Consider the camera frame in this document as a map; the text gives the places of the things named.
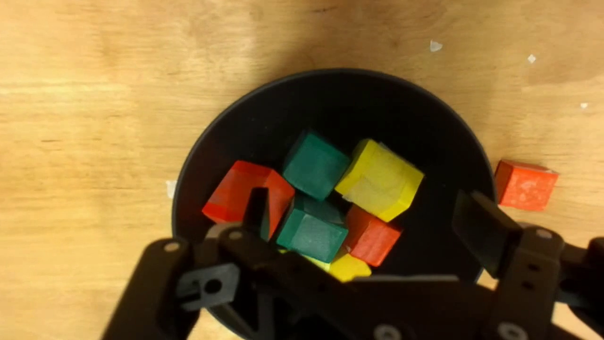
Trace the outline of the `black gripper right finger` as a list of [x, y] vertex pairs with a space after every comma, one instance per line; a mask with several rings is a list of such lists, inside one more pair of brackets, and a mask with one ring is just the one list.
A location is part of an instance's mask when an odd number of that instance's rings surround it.
[[494, 305], [483, 334], [496, 340], [573, 340], [553, 324], [553, 305], [566, 303], [588, 328], [604, 334], [604, 237], [585, 247], [566, 243], [545, 226], [521, 226], [490, 198], [458, 192], [453, 232], [496, 279]]

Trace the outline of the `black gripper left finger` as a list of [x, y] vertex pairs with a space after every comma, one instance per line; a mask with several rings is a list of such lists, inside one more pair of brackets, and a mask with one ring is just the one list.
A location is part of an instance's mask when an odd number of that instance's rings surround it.
[[262, 239], [268, 190], [252, 188], [243, 222], [215, 224], [194, 245], [186, 273], [186, 307], [207, 309], [245, 340], [339, 340], [315, 305], [332, 277], [300, 254]]

